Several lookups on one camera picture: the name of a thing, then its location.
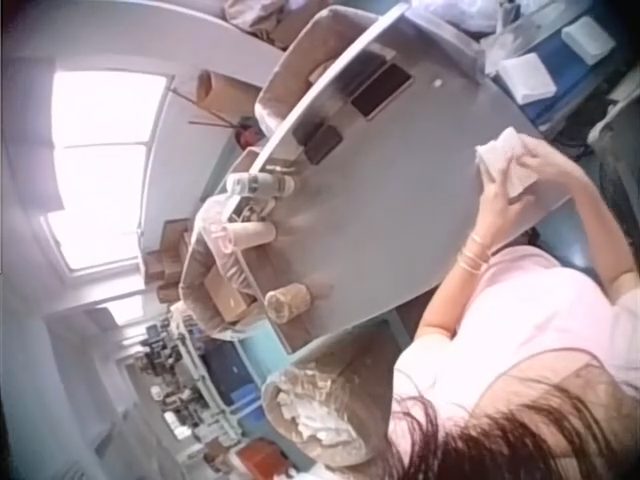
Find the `small bottle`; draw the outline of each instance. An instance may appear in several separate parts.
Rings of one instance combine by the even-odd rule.
[[[231,173],[227,191],[244,197],[286,197],[295,189],[295,181],[287,175],[271,173]]]

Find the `woman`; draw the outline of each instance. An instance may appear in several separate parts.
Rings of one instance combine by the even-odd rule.
[[[481,168],[473,233],[396,364],[386,478],[616,478],[638,452],[634,259],[582,170],[521,139],[514,161],[571,193],[602,288],[531,246],[494,253],[528,200]]]

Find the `gray table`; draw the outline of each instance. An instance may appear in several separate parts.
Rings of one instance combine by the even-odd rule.
[[[430,18],[417,25],[405,9],[391,10],[335,62],[251,167],[257,172],[285,163],[297,170],[297,190],[270,214],[278,238],[239,255],[261,300],[292,281],[311,289],[310,311],[274,325],[289,352],[441,282],[477,211],[481,184],[474,147],[508,126],[536,134],[502,91],[473,75],[469,58],[461,60],[464,44],[454,45],[454,38],[442,48],[448,27],[434,31]],[[373,44],[395,50],[393,61],[413,82],[366,121],[341,99],[336,79]],[[459,57],[447,53],[456,48],[463,52]],[[318,166],[310,165],[291,134],[310,112],[322,112],[344,137]],[[532,191],[537,201],[503,241],[566,199],[551,185],[539,183]],[[230,208],[237,211],[244,201],[234,199]]]

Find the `woman's arm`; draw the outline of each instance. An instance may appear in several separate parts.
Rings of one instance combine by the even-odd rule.
[[[571,192],[587,234],[591,260],[609,299],[615,303],[625,293],[640,287],[631,248],[589,177],[547,142],[526,135],[520,138],[531,153],[520,163],[541,179],[562,183]]]
[[[416,339],[432,333],[453,336],[478,284],[482,263],[489,260],[495,242],[503,238],[520,211],[531,201],[525,197],[509,204],[506,185],[510,164],[494,180],[480,163],[484,191],[473,233],[422,315]]]

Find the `pink shirt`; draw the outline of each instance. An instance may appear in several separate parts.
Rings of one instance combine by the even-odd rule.
[[[455,338],[427,335],[402,353],[392,408],[401,410],[398,400],[419,393],[445,425],[464,421],[496,379],[552,350],[586,351],[618,382],[640,388],[639,312],[640,290],[612,306],[586,275],[541,250],[506,249],[492,259]],[[409,436],[398,417],[392,416],[389,434],[406,455]]]

